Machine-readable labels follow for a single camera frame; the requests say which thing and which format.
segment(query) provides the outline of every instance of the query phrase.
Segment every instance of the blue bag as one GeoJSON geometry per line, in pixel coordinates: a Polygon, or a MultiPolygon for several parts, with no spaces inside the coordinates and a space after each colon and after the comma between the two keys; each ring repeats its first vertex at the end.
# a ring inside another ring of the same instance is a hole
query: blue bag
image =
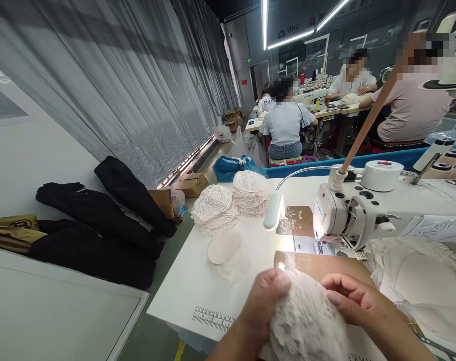
{"type": "Polygon", "coordinates": [[[242,155],[241,158],[222,156],[213,166],[213,171],[218,177],[218,182],[233,182],[235,174],[240,170],[250,170],[265,178],[267,177],[267,171],[257,168],[253,159],[248,158],[246,155],[242,155]]]}

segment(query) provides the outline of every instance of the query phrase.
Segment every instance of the hand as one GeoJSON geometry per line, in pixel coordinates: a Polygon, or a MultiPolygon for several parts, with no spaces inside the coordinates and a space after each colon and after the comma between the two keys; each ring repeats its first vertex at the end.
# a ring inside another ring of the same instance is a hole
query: hand
{"type": "Polygon", "coordinates": [[[345,320],[362,328],[380,321],[400,321],[395,305],[380,292],[356,278],[342,273],[325,276],[320,282],[330,302],[345,320]]]}
{"type": "Polygon", "coordinates": [[[358,95],[363,95],[368,91],[368,87],[358,88],[358,95]]]}
{"type": "Polygon", "coordinates": [[[290,290],[288,276],[279,268],[272,268],[258,274],[252,290],[236,320],[237,326],[252,340],[265,342],[270,335],[270,320],[277,302],[290,290]]]}

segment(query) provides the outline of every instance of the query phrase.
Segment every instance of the person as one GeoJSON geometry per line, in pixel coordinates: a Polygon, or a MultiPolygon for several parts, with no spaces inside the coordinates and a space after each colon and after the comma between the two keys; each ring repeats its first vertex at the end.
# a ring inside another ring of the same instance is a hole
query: person
{"type": "Polygon", "coordinates": [[[343,98],[353,93],[363,95],[377,90],[377,79],[366,70],[368,51],[357,49],[348,59],[348,64],[328,90],[330,99],[343,98]]]}
{"type": "Polygon", "coordinates": [[[260,114],[264,111],[269,112],[273,109],[273,106],[273,100],[270,96],[270,86],[269,84],[266,84],[262,90],[262,97],[258,101],[257,116],[260,116],[260,114]]]}
{"type": "Polygon", "coordinates": [[[292,102],[292,77],[281,78],[274,82],[271,96],[276,104],[263,118],[259,129],[259,137],[271,136],[268,156],[282,160],[297,158],[302,153],[300,132],[309,126],[317,126],[318,120],[310,113],[303,103],[292,102]]]}
{"type": "MultiPolygon", "coordinates": [[[[390,106],[390,113],[388,116],[379,114],[368,133],[370,139],[383,142],[421,140],[442,122],[453,98],[448,92],[419,89],[420,84],[437,77],[437,55],[437,49],[416,50],[408,59],[401,79],[385,101],[385,105],[390,106]]],[[[359,107],[372,105],[382,89],[362,100],[359,107]]]]}
{"type": "MultiPolygon", "coordinates": [[[[320,283],[346,322],[364,329],[388,361],[436,360],[398,316],[395,305],[374,288],[340,273],[329,274],[320,283]]],[[[269,339],[276,304],[290,287],[289,278],[278,268],[256,276],[239,317],[207,361],[257,360],[269,339]]]]}

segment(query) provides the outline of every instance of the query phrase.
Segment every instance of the black fabric bundle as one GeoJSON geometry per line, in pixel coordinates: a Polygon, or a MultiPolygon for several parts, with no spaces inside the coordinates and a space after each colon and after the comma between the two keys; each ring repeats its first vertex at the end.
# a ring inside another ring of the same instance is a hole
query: black fabric bundle
{"type": "Polygon", "coordinates": [[[164,243],[135,220],[126,216],[109,195],[85,189],[77,183],[46,183],[36,193],[36,200],[81,221],[103,236],[110,236],[144,251],[151,260],[159,258],[164,243]]]}
{"type": "Polygon", "coordinates": [[[94,173],[116,200],[147,221],[158,232],[173,237],[176,227],[158,207],[146,186],[120,160],[108,156],[94,173]]]}
{"type": "Polygon", "coordinates": [[[118,284],[151,286],[156,263],[138,247],[102,237],[76,221],[38,221],[38,225],[48,234],[31,244],[27,256],[118,284]]]}

